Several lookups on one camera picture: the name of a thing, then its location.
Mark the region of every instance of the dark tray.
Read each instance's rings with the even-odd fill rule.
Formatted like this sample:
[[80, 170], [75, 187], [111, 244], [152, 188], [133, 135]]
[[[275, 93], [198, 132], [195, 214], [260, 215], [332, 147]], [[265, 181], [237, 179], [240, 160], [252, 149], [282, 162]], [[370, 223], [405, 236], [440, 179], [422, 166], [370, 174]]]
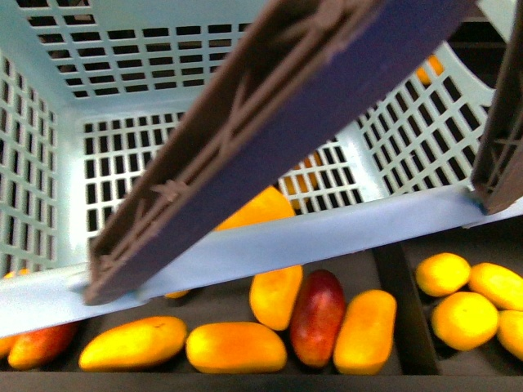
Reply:
[[288, 343], [288, 363], [277, 374], [214, 376], [197, 373], [185, 353], [148, 372], [84, 373], [77, 365], [83, 347], [99, 333], [135, 319], [171, 314], [193, 329], [204, 323], [255, 321], [248, 306], [251, 279], [193, 290], [180, 300], [157, 298], [133, 310], [83, 323], [73, 344], [52, 364], [30, 372], [10, 371], [0, 361], [0, 390], [516, 390], [523, 387], [523, 363], [493, 339], [458, 353], [431, 336], [427, 316], [435, 302], [413, 283], [413, 268], [437, 252], [455, 252], [472, 264], [492, 261], [523, 273], [523, 219], [514, 218], [473, 229], [454, 229], [371, 251], [319, 261], [306, 274], [325, 268], [342, 282], [347, 301], [371, 288], [398, 300], [395, 346], [379, 376], [343, 376], [329, 364], [321, 371], [302, 366]]

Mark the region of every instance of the dark brown plastic bar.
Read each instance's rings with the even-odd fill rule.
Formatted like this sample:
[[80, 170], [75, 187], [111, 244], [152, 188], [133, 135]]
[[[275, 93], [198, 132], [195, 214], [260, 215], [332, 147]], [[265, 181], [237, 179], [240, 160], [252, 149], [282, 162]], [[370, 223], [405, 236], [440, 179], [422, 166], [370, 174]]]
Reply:
[[472, 183], [488, 214], [523, 196], [523, 1], [498, 77]]
[[473, 3], [270, 2], [92, 243], [86, 303], [136, 289], [276, 182], [382, 99]]

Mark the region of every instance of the ripe mango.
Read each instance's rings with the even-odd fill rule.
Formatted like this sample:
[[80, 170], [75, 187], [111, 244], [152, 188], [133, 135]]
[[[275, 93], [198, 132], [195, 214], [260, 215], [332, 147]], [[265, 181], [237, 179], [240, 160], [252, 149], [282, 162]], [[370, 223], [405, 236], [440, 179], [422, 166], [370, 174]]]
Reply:
[[[29, 270], [27, 268], [23, 268], [18, 272], [11, 271], [4, 275], [4, 279], [14, 278], [15, 276], [19, 275], [26, 275], [29, 273]], [[1, 337], [0, 338], [0, 359], [4, 359], [9, 355], [9, 352], [11, 351], [11, 347], [15, 344], [16, 338], [18, 336], [8, 336], [8, 337]]]
[[[237, 212], [220, 223], [215, 228], [215, 231], [236, 229], [242, 226], [276, 221], [294, 215], [293, 207], [285, 196], [283, 196], [274, 186], [269, 186], [241, 207]], [[181, 296], [175, 292], [167, 294], [166, 297], [180, 298]]]
[[499, 312], [497, 337], [505, 349], [523, 361], [523, 312], [517, 310]]
[[67, 323], [22, 333], [16, 337], [7, 361], [16, 370], [45, 365], [65, 351], [77, 330], [78, 323]]
[[275, 331], [287, 329], [302, 278], [301, 265], [256, 275], [248, 298], [256, 319]]
[[15, 344], [18, 335], [0, 338], [0, 359], [4, 359], [9, 355], [11, 347]]
[[87, 372], [141, 370], [176, 355], [186, 342], [187, 326], [172, 316], [143, 318], [103, 332], [78, 361]]
[[355, 296], [347, 307], [334, 347], [333, 361], [343, 374], [377, 374], [394, 340], [396, 299], [382, 290]]
[[183, 296], [186, 296], [189, 294], [190, 290], [180, 290], [179, 292], [169, 292], [165, 295], [166, 298], [169, 298], [171, 300], [177, 300], [178, 298], [182, 298]]
[[281, 370], [287, 351], [268, 327], [249, 322], [211, 323], [197, 327], [186, 344], [191, 365], [203, 373], [267, 373]]
[[492, 263], [474, 265], [468, 286], [499, 309], [523, 311], [523, 278], [508, 268]]
[[325, 269], [309, 274], [290, 323], [291, 344], [305, 365], [321, 368], [330, 360], [345, 308], [343, 289], [334, 274]]

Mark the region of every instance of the round yellow fruit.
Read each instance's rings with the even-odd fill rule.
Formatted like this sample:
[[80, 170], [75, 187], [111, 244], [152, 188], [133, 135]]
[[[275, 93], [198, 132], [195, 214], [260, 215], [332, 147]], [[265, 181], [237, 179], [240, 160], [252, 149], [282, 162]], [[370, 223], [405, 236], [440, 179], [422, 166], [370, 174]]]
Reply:
[[448, 296], [465, 284], [471, 266], [461, 256], [439, 253], [428, 257], [416, 268], [416, 283], [429, 296]]
[[433, 310], [431, 324], [446, 345], [469, 351], [496, 334], [498, 310], [481, 294], [456, 292]]
[[468, 286], [499, 309], [523, 311], [523, 278], [508, 268], [492, 263], [474, 265]]
[[499, 312], [498, 340], [505, 349], [523, 361], [523, 312]]

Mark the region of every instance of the orange mango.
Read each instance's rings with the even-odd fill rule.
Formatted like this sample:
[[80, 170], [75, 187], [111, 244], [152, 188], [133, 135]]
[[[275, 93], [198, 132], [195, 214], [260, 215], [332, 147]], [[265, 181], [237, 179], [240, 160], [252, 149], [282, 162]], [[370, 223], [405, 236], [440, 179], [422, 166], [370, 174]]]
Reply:
[[[307, 157], [303, 160], [303, 165], [307, 169], [310, 167], [318, 167], [318, 166], [321, 166], [322, 164], [323, 163], [321, 162], [320, 155], [318, 154], [317, 151], [315, 151], [312, 154], [312, 160], [310, 157]], [[301, 167], [299, 164], [293, 168], [293, 170], [300, 170], [300, 169], [301, 169]], [[306, 179], [305, 179], [306, 176], [309, 178], [309, 182], [312, 185], [312, 189], [309, 189], [309, 187], [307, 186]], [[287, 188], [288, 194], [291, 196], [294, 194], [304, 194], [306, 192], [310, 192], [310, 191], [314, 190], [316, 188], [316, 186], [318, 186], [318, 179], [316, 177], [316, 174], [314, 174], [314, 173], [309, 173], [308, 175], [298, 174], [298, 175], [296, 175], [296, 182], [297, 182], [297, 188], [294, 186], [293, 180], [291, 179], [290, 176], [284, 177], [285, 187]], [[300, 203], [297, 200], [291, 200], [291, 205], [293, 206], [293, 208], [295, 210], [300, 209]]]
[[186, 296], [189, 294], [190, 290], [181, 290], [179, 292], [169, 292], [165, 295], [166, 298], [170, 298], [172, 300], [177, 300], [178, 298], [182, 298], [183, 296]]
[[18, 335], [0, 338], [0, 359], [4, 359], [9, 355], [17, 337]]
[[61, 354], [78, 330], [78, 323], [67, 323], [18, 335], [7, 361], [16, 370], [38, 368]]
[[187, 326], [179, 318], [143, 318], [95, 337], [81, 353], [78, 365], [87, 372], [149, 368], [180, 352], [186, 337]]
[[[250, 202], [224, 220], [216, 231], [235, 229], [296, 215], [290, 202], [274, 186], [265, 188]], [[167, 298], [180, 298], [189, 290], [166, 294]]]
[[[18, 272], [11, 271], [8, 272], [3, 278], [9, 279], [14, 278], [15, 276], [19, 275], [26, 275], [29, 273], [29, 270], [27, 268], [23, 268]], [[9, 352], [11, 351], [11, 347], [15, 344], [16, 338], [18, 336], [8, 336], [8, 337], [0, 337], [0, 359], [4, 359], [9, 355]]]
[[287, 362], [284, 343], [268, 327], [250, 322], [197, 327], [186, 343], [187, 358], [203, 373], [267, 373]]
[[343, 374], [377, 374], [388, 360], [394, 340], [396, 300], [388, 292], [369, 290], [347, 307], [333, 361]]
[[256, 319], [275, 331], [287, 329], [302, 278], [301, 265], [256, 275], [249, 293]]
[[[430, 55], [427, 58], [427, 63], [430, 65], [430, 67], [432, 68], [432, 70], [434, 71], [434, 74], [436, 74], [436, 76], [440, 76], [443, 73], [443, 71], [445, 71], [445, 67], [440, 63], [438, 58], [434, 55]], [[423, 67], [419, 67], [416, 70], [416, 76], [418, 76], [418, 79], [420, 80], [420, 82], [423, 83], [425, 86], [428, 86], [431, 84], [431, 78], [428, 76], [427, 71], [425, 71], [425, 69], [423, 69]]]

